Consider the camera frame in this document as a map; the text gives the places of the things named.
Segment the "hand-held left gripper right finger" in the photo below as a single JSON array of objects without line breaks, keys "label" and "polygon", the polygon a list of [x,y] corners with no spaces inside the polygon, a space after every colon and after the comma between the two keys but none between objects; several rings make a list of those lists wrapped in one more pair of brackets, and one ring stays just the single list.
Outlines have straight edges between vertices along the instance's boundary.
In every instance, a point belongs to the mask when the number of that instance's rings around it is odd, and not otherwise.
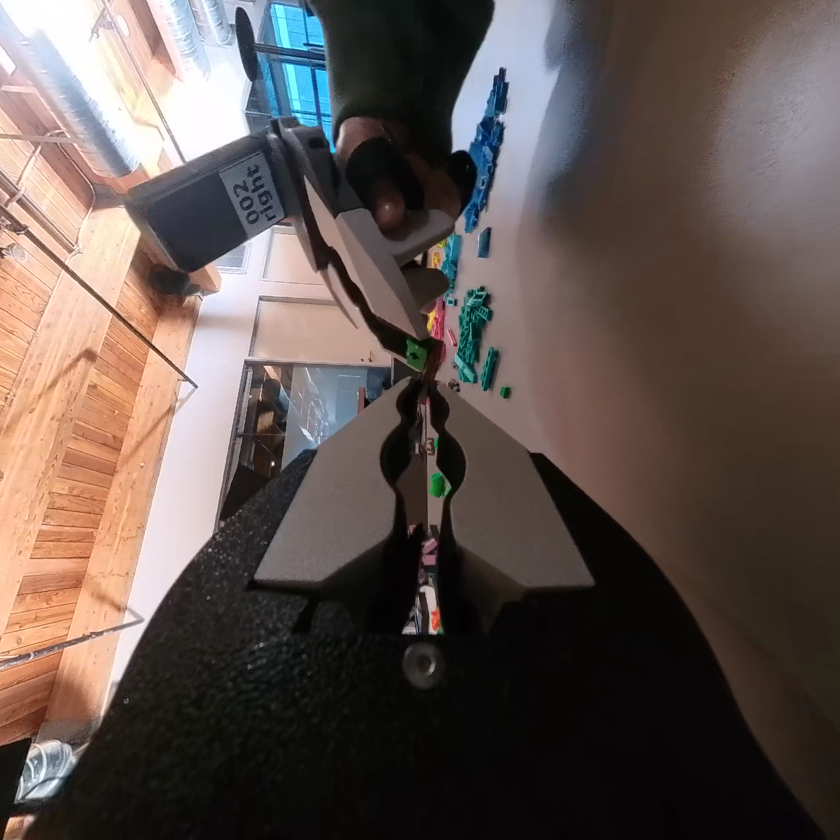
[{"label": "hand-held left gripper right finger", "polygon": [[490,629],[531,596],[595,581],[526,447],[459,394],[430,385],[444,500],[438,595],[446,629]]}]

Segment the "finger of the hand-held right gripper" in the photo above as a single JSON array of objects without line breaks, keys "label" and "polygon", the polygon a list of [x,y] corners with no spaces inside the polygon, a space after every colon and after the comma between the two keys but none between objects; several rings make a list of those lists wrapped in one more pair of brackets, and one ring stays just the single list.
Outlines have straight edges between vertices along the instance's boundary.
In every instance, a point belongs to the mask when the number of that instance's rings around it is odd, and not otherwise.
[{"label": "finger of the hand-held right gripper", "polygon": [[364,206],[334,213],[317,192],[308,200],[325,245],[337,253],[371,314],[414,340],[428,339],[424,309],[444,294],[445,277],[410,264],[454,231],[454,219],[437,209],[409,212],[385,235]]},{"label": "finger of the hand-held right gripper", "polygon": [[373,313],[362,289],[345,269],[325,269],[323,280],[339,308],[355,327],[367,329],[383,351],[399,361],[406,360],[406,334]]}]

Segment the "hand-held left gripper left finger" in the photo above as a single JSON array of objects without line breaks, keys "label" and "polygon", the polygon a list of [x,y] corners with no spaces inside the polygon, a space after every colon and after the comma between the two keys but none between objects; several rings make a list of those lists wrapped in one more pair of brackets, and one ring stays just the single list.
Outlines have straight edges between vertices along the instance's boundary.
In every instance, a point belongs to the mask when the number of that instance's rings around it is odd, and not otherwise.
[{"label": "hand-held left gripper left finger", "polygon": [[256,586],[339,602],[359,624],[404,624],[417,587],[396,483],[412,457],[419,379],[404,379],[311,452]]}]

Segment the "brown lego piece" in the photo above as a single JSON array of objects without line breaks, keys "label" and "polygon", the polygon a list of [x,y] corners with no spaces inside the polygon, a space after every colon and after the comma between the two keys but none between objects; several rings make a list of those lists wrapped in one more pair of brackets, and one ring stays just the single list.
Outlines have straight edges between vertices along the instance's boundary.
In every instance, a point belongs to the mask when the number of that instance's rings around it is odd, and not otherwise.
[{"label": "brown lego piece", "polygon": [[419,453],[424,452],[426,448],[429,407],[432,396],[437,390],[438,372],[444,357],[445,345],[440,341],[435,341],[434,346],[427,353],[427,360],[423,372],[419,375],[419,384],[416,386],[413,419],[416,449]]}]

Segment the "person's right forearm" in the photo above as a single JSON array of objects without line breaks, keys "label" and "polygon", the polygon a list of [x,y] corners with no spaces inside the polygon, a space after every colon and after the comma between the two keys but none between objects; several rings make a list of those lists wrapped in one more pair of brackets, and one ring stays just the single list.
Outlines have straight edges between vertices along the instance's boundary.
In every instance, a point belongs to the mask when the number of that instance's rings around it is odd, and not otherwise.
[{"label": "person's right forearm", "polygon": [[384,120],[428,163],[453,151],[459,93],[494,15],[492,1],[312,1],[320,22],[333,138],[350,119]]}]

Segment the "pile of cyan lego pieces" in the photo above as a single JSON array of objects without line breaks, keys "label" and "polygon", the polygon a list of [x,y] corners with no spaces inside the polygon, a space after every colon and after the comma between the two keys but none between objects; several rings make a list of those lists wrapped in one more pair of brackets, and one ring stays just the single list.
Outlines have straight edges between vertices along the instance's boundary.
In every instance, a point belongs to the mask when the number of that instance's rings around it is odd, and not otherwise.
[{"label": "pile of cyan lego pieces", "polygon": [[454,294],[456,289],[461,242],[462,237],[453,233],[438,244],[437,252],[434,254],[433,267],[438,268],[447,277],[447,294],[449,295]]}]

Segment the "pile of pink lego pieces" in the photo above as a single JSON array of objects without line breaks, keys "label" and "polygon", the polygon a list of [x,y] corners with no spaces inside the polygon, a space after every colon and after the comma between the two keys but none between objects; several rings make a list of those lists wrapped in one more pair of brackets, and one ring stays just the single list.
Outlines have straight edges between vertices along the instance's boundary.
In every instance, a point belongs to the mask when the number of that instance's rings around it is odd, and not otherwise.
[{"label": "pile of pink lego pieces", "polygon": [[458,333],[447,323],[448,298],[441,297],[435,303],[427,317],[427,328],[430,335],[441,343],[446,343],[452,349],[458,347]]}]

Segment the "pile of teal lego pieces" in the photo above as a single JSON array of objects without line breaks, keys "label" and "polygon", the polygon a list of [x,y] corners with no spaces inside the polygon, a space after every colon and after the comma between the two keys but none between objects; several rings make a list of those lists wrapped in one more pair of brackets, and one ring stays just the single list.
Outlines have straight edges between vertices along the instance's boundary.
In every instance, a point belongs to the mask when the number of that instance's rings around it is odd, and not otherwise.
[{"label": "pile of teal lego pieces", "polygon": [[461,382],[480,386],[488,350],[482,349],[482,342],[493,316],[489,290],[484,286],[468,289],[458,315],[458,347],[452,363]]}]

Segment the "pile of blue lego pieces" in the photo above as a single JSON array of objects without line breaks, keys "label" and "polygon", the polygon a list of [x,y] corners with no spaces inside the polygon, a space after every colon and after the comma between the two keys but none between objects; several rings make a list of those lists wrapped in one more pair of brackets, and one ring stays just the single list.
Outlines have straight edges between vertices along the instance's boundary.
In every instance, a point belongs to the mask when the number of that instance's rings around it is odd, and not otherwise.
[{"label": "pile of blue lego pieces", "polygon": [[509,81],[502,66],[494,76],[484,115],[476,126],[476,135],[469,146],[469,156],[476,167],[476,183],[463,216],[465,232],[476,230],[480,216],[487,209],[493,186],[505,124],[501,117],[508,107]]}]

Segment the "person's right hand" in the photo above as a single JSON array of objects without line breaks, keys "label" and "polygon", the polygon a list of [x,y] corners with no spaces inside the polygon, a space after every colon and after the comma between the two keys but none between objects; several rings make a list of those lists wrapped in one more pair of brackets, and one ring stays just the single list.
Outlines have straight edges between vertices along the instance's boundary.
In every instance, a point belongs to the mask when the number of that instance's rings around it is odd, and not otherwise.
[{"label": "person's right hand", "polygon": [[[383,140],[416,178],[426,209],[442,212],[454,222],[459,219],[476,180],[476,166],[466,150],[438,154],[410,125],[394,119],[357,116],[342,121],[337,128],[335,150],[343,165],[363,143]],[[403,225],[407,204],[394,176],[377,176],[362,202],[383,233],[393,233]]]}]

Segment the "white door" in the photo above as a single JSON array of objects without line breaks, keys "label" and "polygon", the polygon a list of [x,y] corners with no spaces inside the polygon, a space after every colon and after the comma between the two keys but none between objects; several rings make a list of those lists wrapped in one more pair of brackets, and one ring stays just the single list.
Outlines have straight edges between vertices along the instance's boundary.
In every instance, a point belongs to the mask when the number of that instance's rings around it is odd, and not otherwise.
[{"label": "white door", "polygon": [[251,360],[387,366],[392,357],[368,329],[355,327],[330,301],[259,299]]},{"label": "white door", "polygon": [[262,278],[301,286],[324,286],[312,268],[303,246],[291,226],[274,226],[268,231],[268,249]]}]

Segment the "black ceiling speaker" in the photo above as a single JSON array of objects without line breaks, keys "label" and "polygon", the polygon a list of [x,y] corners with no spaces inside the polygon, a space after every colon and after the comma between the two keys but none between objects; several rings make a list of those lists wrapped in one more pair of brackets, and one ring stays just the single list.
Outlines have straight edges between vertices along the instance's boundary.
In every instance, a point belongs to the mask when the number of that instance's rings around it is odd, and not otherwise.
[{"label": "black ceiling speaker", "polygon": [[148,281],[154,291],[169,298],[203,299],[205,296],[205,290],[189,274],[168,266],[153,264]]}]

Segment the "black floor lamp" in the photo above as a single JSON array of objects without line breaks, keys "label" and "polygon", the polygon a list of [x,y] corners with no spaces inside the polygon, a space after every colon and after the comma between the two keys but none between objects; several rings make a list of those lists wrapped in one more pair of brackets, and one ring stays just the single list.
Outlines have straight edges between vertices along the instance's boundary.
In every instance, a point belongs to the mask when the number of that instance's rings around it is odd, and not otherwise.
[{"label": "black floor lamp", "polygon": [[262,55],[276,57],[296,66],[326,70],[323,50],[294,49],[258,42],[250,17],[243,7],[235,9],[234,32],[241,65],[249,82],[255,82],[261,77],[259,56]]}]

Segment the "silver air duct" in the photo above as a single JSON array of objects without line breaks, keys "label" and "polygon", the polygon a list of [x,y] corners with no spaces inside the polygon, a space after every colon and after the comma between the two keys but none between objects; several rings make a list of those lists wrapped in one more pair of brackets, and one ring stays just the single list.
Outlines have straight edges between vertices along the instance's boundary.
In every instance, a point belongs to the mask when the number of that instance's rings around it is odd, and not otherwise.
[{"label": "silver air duct", "polygon": [[76,765],[76,752],[68,742],[33,742],[18,781],[15,802],[43,801],[55,795]]},{"label": "silver air duct", "polygon": [[92,170],[125,177],[141,165],[133,119],[104,69],[85,2],[2,2],[2,48],[72,137]]},{"label": "silver air duct", "polygon": [[164,47],[182,81],[206,80],[207,48],[233,47],[234,27],[223,1],[148,1]]}]

